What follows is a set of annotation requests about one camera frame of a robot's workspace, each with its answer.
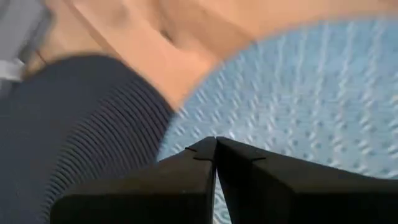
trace wooden floor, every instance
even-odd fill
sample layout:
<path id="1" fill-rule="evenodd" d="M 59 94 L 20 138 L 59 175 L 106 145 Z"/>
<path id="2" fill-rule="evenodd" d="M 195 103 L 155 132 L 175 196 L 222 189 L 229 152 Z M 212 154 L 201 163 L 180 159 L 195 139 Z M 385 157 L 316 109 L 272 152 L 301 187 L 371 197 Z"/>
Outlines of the wooden floor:
<path id="1" fill-rule="evenodd" d="M 69 55 L 111 55 L 144 76 L 174 108 L 221 60 L 255 39 L 325 17 L 391 10 L 387 0 L 45 2 L 55 22 L 30 71 Z"/>

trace textured surface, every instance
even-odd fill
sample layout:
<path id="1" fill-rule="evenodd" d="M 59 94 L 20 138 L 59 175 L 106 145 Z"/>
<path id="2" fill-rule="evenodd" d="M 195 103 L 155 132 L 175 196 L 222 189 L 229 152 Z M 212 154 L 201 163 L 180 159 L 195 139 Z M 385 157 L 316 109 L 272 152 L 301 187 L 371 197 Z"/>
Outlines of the textured surface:
<path id="1" fill-rule="evenodd" d="M 256 42 L 174 118 L 159 159 L 205 136 L 398 178 L 398 22 L 320 22 Z M 229 223 L 220 187 L 215 220 Z"/>
<path id="2" fill-rule="evenodd" d="M 64 191 L 155 161 L 172 110 L 107 57 L 59 61 L 0 101 L 0 223 L 45 223 Z"/>

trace floor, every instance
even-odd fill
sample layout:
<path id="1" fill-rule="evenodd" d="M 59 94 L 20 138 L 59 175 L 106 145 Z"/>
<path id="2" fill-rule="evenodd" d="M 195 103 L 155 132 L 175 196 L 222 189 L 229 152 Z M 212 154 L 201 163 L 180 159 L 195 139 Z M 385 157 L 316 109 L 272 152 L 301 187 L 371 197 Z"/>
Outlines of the floor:
<path id="1" fill-rule="evenodd" d="M 45 0 L 55 22 L 29 71 L 73 54 L 111 55 L 178 108 L 214 66 L 253 40 L 298 22 L 391 8 L 381 1 Z"/>

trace light blue mat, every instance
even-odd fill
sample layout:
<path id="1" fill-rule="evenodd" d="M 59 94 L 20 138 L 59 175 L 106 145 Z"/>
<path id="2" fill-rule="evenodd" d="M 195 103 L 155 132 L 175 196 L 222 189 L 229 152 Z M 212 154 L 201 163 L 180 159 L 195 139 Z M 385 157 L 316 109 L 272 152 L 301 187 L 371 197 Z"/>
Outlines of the light blue mat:
<path id="1" fill-rule="evenodd" d="M 398 178 L 398 22 L 320 22 L 253 44 L 187 100 L 159 159 L 205 136 Z M 215 222 L 230 223 L 220 185 Z"/>

